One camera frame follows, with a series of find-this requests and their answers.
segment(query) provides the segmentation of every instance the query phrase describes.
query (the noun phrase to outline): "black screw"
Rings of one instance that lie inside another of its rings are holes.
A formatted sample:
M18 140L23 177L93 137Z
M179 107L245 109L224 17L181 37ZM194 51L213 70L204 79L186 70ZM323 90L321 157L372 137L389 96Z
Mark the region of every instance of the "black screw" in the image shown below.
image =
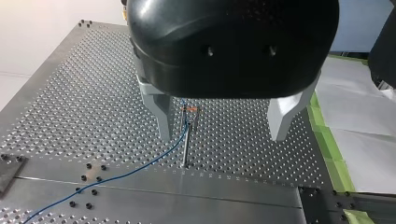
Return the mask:
M91 209L92 208L92 204L91 203L86 203L85 207L88 208L88 209Z
M70 205L70 207L76 207L76 203L73 202L73 201L71 201L71 202L69 203L69 205Z
M341 215L340 219L343 220L343 221L346 221L347 220L347 216L346 215Z

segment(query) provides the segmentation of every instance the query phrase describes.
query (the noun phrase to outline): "metal pin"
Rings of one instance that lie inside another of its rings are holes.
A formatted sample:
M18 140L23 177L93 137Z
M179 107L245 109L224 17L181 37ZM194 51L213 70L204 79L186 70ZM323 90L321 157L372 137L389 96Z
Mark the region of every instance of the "metal pin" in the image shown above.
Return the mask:
M189 154L189 143L190 143L190 136L192 131L191 123L187 124L187 135L186 139L184 140L184 155L183 155L183 167L187 168L187 155Z
M201 114L201 107L197 106L197 112L196 112L196 115L195 115L195 118L194 118L194 125L193 125L194 133L197 133L198 121L199 121L199 115L200 114Z
M183 132L184 123L187 118L187 106L183 105L183 111L181 112L181 121L180 121L180 131Z

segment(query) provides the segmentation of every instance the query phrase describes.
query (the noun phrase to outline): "hole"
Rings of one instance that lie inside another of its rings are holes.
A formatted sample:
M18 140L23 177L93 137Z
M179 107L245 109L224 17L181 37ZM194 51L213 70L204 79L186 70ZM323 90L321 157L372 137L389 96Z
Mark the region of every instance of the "hole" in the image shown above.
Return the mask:
M214 54L214 50L213 50L213 48L210 45L203 45L201 47L201 52L205 56L209 56L209 57L212 57L213 54Z
M265 45L264 48L262 48L262 53L270 57L274 57L276 55L276 51L277 47L275 45Z

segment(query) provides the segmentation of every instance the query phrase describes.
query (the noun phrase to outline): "perforated metal plate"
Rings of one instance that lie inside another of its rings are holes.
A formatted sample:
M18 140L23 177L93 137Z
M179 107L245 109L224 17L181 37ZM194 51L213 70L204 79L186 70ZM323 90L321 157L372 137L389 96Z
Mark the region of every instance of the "perforated metal plate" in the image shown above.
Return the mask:
M172 146L175 140L160 139L155 118L142 104L128 38L127 27L76 27L2 112L0 151L29 157L31 166L92 162L131 169ZM274 142L266 100L187 103L203 109L192 136L190 169L331 188L305 111L293 120L286 140ZM154 167L179 171L181 160L182 150L176 150Z

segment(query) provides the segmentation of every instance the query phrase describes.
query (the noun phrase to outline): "bolt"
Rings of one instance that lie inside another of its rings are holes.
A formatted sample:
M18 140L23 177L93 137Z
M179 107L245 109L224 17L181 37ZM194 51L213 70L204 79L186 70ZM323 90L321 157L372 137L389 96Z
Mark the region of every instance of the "bolt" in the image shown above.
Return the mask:
M92 204L91 203L86 203L85 207L88 208L88 209L91 209L92 208Z
M341 216L340 216L340 219L341 219L342 221L346 221L346 220L347 220L347 216L346 216L346 215L341 215Z

